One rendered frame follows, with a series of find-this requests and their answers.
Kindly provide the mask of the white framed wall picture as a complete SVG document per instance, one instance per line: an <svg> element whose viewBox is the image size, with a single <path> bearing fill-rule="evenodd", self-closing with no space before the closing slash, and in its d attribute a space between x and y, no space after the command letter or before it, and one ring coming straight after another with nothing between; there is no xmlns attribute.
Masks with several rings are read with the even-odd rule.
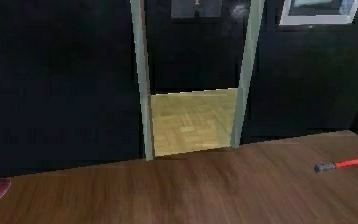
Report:
<svg viewBox="0 0 358 224"><path fill-rule="evenodd" d="M279 24L350 24L357 10L358 0L285 0Z"/></svg>

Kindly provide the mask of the pale grey door frame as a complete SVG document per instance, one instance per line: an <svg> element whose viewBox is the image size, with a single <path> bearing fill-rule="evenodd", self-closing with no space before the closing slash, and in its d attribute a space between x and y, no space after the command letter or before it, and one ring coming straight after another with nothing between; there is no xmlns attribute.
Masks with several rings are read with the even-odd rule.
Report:
<svg viewBox="0 0 358 224"><path fill-rule="evenodd" d="M133 40L135 44L135 60L137 67L138 89L142 116L144 156L147 161L155 159L153 144L153 125L151 114L151 94L149 90L149 67L147 53L146 23L144 0L130 0ZM231 146L238 148L244 127L244 116L248 102L250 82L255 65L256 48L260 33L261 19L265 0L251 0L250 14L246 32L243 60L236 99Z"/></svg>

